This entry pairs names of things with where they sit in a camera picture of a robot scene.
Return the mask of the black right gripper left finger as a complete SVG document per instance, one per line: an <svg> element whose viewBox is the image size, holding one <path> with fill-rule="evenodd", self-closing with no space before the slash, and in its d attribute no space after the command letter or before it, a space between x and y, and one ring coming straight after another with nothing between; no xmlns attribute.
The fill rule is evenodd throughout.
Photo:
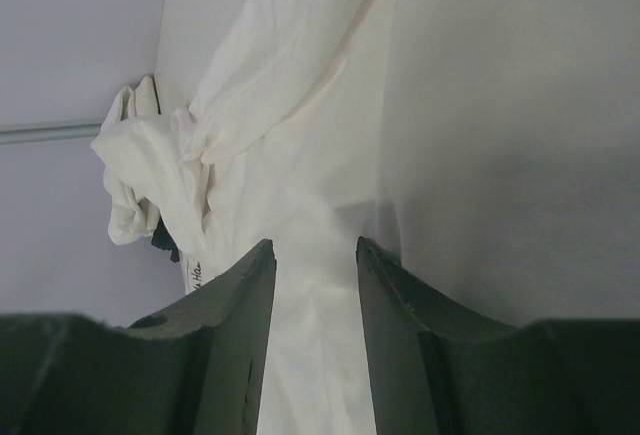
<svg viewBox="0 0 640 435"><path fill-rule="evenodd" d="M260 241L127 328L71 314L1 319L5 434L253 434L276 259Z"/></svg>

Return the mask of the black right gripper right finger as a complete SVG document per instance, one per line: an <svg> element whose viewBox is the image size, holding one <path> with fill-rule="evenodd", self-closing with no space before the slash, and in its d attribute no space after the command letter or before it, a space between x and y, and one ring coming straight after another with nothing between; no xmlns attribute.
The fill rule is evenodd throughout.
<svg viewBox="0 0 640 435"><path fill-rule="evenodd" d="M356 249L381 434L635 434L639 324L509 326L451 300L374 241Z"/></svg>

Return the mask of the white t shirt red print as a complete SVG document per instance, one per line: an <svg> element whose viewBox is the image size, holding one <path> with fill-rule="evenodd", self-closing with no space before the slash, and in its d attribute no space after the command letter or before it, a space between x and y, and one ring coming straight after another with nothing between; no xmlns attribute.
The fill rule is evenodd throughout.
<svg viewBox="0 0 640 435"><path fill-rule="evenodd" d="M262 238L277 275L262 434L371 434L355 247L372 223L395 0L244 0L181 116L211 170L223 269Z"/></svg>

